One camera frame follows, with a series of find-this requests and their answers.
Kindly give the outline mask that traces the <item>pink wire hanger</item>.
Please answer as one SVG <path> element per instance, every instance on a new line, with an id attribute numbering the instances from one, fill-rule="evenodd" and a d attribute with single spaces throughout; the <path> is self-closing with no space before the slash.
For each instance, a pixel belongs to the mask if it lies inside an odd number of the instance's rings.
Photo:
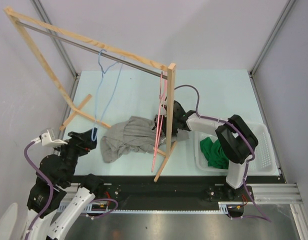
<path id="1" fill-rule="evenodd" d="M 163 115 L 161 114 L 161 109 L 163 108 L 163 105 L 165 103 L 166 93 L 167 93 L 167 80 L 163 78 L 164 72 L 162 71 L 160 74 L 160 80 L 159 80 L 159 104 L 158 104 L 158 114 L 157 114 L 157 121 L 156 121 L 156 135 L 155 135 L 155 144 L 154 144 L 154 153 L 153 153 L 153 159 L 152 159 L 152 165 L 151 165 L 151 172 L 154 172 L 155 164 L 156 164 L 156 158 L 158 154 L 159 149 L 159 143 L 161 138 L 161 132 L 162 132 L 162 125 L 163 125 Z"/>

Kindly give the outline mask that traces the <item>grey adidas t shirt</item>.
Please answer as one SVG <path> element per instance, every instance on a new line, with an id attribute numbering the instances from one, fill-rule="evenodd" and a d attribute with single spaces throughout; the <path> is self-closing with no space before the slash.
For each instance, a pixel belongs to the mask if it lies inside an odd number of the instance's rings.
<path id="1" fill-rule="evenodd" d="M 154 119 L 131 116 L 109 128 L 99 141 L 100 152 L 105 163 L 112 163 L 130 152 L 154 153 L 157 131 Z"/>

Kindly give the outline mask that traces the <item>green t shirt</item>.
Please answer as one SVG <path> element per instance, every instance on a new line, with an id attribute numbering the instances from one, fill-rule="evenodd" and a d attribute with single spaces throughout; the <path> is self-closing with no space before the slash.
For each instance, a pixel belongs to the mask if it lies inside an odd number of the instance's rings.
<path id="1" fill-rule="evenodd" d="M 207 160 L 207 165 L 221 170 L 229 169 L 229 158 L 225 155 L 220 141 L 212 141 L 210 137 L 199 142 L 200 151 Z"/>

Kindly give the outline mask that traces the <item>blue wire hanger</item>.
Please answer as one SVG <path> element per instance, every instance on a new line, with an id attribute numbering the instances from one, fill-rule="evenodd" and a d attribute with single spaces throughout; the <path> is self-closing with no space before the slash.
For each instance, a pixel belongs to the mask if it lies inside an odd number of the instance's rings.
<path id="1" fill-rule="evenodd" d="M 113 64 L 108 65 L 107 67 L 104 67 L 101 63 L 101 58 L 104 58 L 103 54 L 106 54 L 107 50 L 101 49 L 98 52 L 97 57 L 97 64 L 100 68 L 100 81 L 98 83 L 98 86 L 96 88 L 95 92 L 95 99 L 94 99 L 94 110 L 93 110 L 93 126 L 92 126 L 92 132 L 90 135 L 90 139 L 92 142 L 96 142 L 98 139 L 98 130 L 97 130 L 97 124 L 98 122 L 102 122 L 104 120 L 104 117 L 108 111 L 109 106 L 111 105 L 114 95 L 116 93 L 121 73 L 123 70 L 123 64 L 120 63 L 118 60 L 113 60 Z M 108 72 L 111 71 L 112 68 L 114 68 L 116 65 L 120 65 L 117 77 L 115 80 L 115 84 L 112 88 L 110 88 L 110 95 L 106 93 L 106 87 L 108 86 L 107 80 L 109 78 L 107 77 Z"/>

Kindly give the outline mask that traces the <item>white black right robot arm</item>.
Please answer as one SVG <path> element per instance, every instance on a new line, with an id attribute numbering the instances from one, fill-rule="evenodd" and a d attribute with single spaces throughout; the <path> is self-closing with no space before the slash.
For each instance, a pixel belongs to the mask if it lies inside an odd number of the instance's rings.
<path id="1" fill-rule="evenodd" d="M 157 126 L 166 137 L 166 150 L 172 152 L 172 137 L 179 130 L 215 134 L 224 155 L 228 158 L 228 173 L 224 187 L 225 196 L 236 201 L 247 188 L 246 179 L 249 162 L 255 159 L 259 144 L 252 130 L 239 116 L 234 114 L 227 120 L 200 115 L 197 110 L 185 112 L 177 102 L 173 103 L 173 114 L 159 114 Z"/>

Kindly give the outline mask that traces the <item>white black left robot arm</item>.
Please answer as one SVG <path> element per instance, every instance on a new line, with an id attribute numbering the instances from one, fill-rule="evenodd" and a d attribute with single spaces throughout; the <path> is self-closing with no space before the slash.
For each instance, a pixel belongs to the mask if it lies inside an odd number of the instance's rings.
<path id="1" fill-rule="evenodd" d="M 68 139 L 57 139 L 51 128 L 41 132 L 24 149 L 23 154 L 35 170 L 36 180 L 29 192 L 24 240 L 63 240 L 83 209 L 92 201 L 104 196 L 104 181 L 94 175 L 84 176 L 71 203 L 54 220 L 60 204 L 66 196 L 66 188 L 73 182 L 79 157 L 97 147 L 96 127 L 85 132 L 68 133 Z M 57 153 L 45 156 L 35 165 L 30 159 L 29 148 L 42 144 Z"/>

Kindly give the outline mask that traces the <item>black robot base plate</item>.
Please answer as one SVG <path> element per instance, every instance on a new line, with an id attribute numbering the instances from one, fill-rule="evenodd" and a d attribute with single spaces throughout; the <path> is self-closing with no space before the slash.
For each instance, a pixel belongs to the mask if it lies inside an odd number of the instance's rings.
<path id="1" fill-rule="evenodd" d="M 132 206 L 166 206 L 185 203 L 202 206 L 205 202 L 242 202 L 248 194 L 254 194 L 253 184 L 281 186 L 281 176 L 249 176 L 244 188 L 228 194 L 225 176 L 161 176 L 154 182 L 153 176 L 101 176 L 103 186 L 96 199 L 110 197 L 109 208 L 120 204 Z"/>

